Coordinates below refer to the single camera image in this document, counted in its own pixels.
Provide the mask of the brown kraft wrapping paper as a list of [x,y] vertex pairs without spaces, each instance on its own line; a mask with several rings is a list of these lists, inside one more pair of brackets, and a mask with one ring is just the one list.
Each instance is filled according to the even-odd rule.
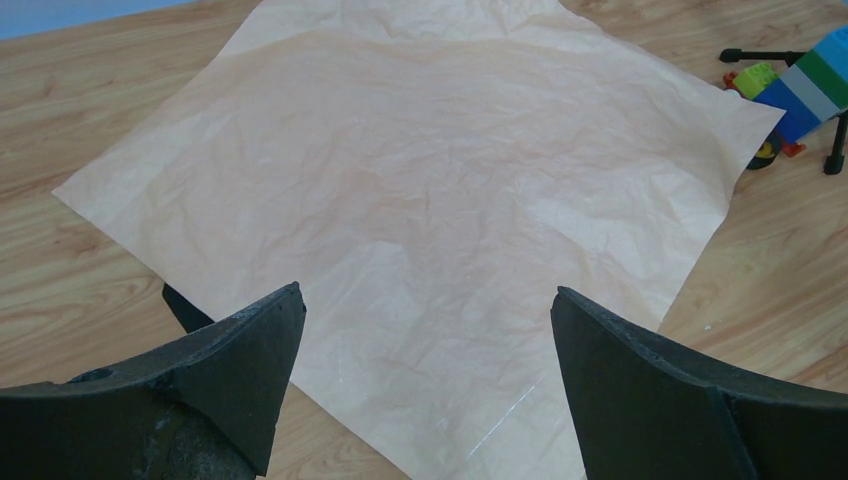
[[55,194],[415,479],[581,479],[559,286],[657,329],[781,111],[556,1],[264,1]]

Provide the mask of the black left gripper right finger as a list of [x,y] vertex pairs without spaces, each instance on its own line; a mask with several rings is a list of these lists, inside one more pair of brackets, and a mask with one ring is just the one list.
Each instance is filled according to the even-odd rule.
[[847,398],[716,360],[570,288],[551,308],[591,479],[843,479]]

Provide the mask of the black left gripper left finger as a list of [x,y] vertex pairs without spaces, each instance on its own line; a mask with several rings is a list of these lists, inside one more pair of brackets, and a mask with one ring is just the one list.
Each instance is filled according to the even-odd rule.
[[1,392],[5,479],[253,479],[267,473],[306,307],[297,283],[65,383]]

